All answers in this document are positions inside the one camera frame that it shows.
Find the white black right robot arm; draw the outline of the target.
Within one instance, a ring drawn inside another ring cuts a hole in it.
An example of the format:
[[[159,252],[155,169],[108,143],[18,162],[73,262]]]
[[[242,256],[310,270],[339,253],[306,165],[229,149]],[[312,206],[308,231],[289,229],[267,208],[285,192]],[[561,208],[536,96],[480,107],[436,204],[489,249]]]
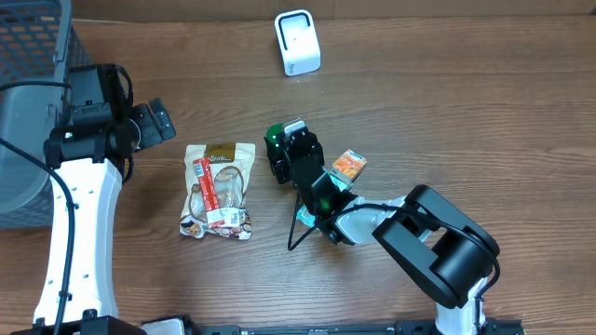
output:
[[[297,192],[293,218],[334,244],[378,243],[438,308],[440,334],[482,334],[483,295],[500,276],[496,241],[424,184],[392,200],[370,201],[340,188],[306,127],[269,128],[267,158],[278,183]]]

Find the beige nut snack pouch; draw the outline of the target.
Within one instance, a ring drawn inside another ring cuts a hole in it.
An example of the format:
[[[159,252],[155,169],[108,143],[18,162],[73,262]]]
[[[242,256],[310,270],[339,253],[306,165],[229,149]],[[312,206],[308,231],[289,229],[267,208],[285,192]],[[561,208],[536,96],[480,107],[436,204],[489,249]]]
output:
[[[202,193],[193,167],[193,161],[202,157],[210,161],[211,175],[225,221],[222,227],[210,228],[207,224]],[[256,146],[253,143],[191,144],[186,147],[187,196],[181,213],[182,235],[201,238],[205,234],[212,234],[238,240],[251,238],[246,193],[255,157]]]

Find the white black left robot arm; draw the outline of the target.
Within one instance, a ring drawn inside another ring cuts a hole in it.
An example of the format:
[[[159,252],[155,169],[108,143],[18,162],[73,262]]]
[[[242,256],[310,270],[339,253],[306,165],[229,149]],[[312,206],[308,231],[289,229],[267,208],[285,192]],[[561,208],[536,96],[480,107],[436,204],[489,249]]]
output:
[[[175,137],[162,100],[134,102],[116,64],[75,67],[64,122],[48,134],[39,160],[4,148],[51,178],[53,222],[46,282],[29,334],[141,334],[118,317],[113,286],[116,202],[134,172],[135,153]]]

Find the red snack stick packet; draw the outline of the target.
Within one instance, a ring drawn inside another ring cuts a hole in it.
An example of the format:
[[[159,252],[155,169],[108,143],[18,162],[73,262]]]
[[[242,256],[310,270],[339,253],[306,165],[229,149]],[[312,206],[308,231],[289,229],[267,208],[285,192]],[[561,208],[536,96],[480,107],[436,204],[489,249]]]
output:
[[[210,228],[222,227],[225,221],[217,199],[210,161],[207,157],[196,159],[193,161],[193,167],[202,193],[207,224]]]

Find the orange small carton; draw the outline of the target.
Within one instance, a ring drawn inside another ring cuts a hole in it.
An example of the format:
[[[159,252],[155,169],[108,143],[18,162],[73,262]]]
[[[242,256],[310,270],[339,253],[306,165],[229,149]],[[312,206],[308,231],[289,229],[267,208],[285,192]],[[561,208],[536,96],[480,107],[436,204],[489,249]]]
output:
[[[353,182],[364,170],[368,160],[354,151],[347,149],[333,163],[331,173],[345,183]]]

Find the teal snack packet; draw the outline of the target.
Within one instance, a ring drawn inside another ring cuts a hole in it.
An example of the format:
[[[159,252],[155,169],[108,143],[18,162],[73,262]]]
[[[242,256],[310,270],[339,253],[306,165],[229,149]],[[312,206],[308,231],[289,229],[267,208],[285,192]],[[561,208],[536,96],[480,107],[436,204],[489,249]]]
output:
[[[333,175],[330,171],[327,171],[327,174],[331,177],[333,184],[337,186],[340,191],[350,190],[352,188],[352,182],[344,182],[340,178],[337,178],[335,175]],[[297,219],[309,228],[312,228],[315,224],[315,216],[307,210],[305,205],[302,205],[298,210]]]

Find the green lid jar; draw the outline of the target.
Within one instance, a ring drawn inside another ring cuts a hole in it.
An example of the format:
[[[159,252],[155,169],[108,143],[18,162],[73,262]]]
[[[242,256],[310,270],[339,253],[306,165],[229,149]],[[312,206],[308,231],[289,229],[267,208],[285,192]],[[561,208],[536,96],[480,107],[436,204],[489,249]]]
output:
[[[278,123],[271,126],[265,134],[265,140],[272,143],[274,146],[278,144],[278,135],[284,134],[283,124]]]

